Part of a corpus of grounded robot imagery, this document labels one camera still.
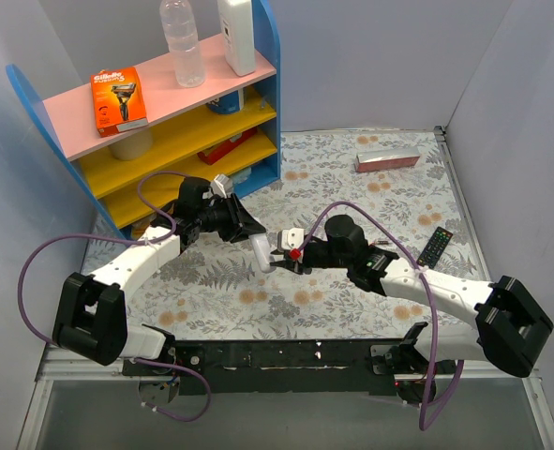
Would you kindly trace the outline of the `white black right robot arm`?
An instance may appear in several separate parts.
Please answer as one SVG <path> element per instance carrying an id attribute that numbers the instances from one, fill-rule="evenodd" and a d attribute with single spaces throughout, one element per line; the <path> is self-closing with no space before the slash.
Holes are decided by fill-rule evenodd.
<path id="1" fill-rule="evenodd" d="M 281 231 L 273 265 L 298 275 L 314 268 L 344 269 L 348 280 L 365 292 L 434 305 L 460 321 L 446 329 L 425 327 L 411 337 L 400 350 L 407 370 L 426 370 L 436 355 L 441 360 L 488 361 L 518 378 L 532 373 L 553 322 L 521 281 L 508 276 L 475 281 L 415 269 L 395 252 L 369 243 L 347 215 L 330 217 L 324 231 L 324 239 L 309 237 L 300 228 Z"/>

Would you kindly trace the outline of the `white remote control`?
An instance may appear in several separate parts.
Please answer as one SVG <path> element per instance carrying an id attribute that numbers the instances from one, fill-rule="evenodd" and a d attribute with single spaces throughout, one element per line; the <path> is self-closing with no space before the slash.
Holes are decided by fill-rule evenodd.
<path id="1" fill-rule="evenodd" d="M 274 258 L 267 235 L 265 233 L 254 234 L 249 237 L 249 241 L 260 270 L 265 274 L 271 273 L 275 267 L 271 265 Z"/>

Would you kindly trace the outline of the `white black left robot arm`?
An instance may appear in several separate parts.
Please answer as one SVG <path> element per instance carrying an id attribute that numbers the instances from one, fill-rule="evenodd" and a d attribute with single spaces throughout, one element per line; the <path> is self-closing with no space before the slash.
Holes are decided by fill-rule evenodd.
<path id="1" fill-rule="evenodd" d="M 176 200 L 139 240 L 97 270 L 65 280 L 52 342 L 102 366 L 119 358 L 143 358 L 153 373 L 169 373 L 176 353 L 168 346 L 168 334 L 128 323 L 127 301 L 203 233 L 217 233 L 227 243 L 249 241 L 260 269 L 271 271 L 266 229 L 232 192 L 231 180 L 223 174 L 212 181 L 187 177 Z"/>

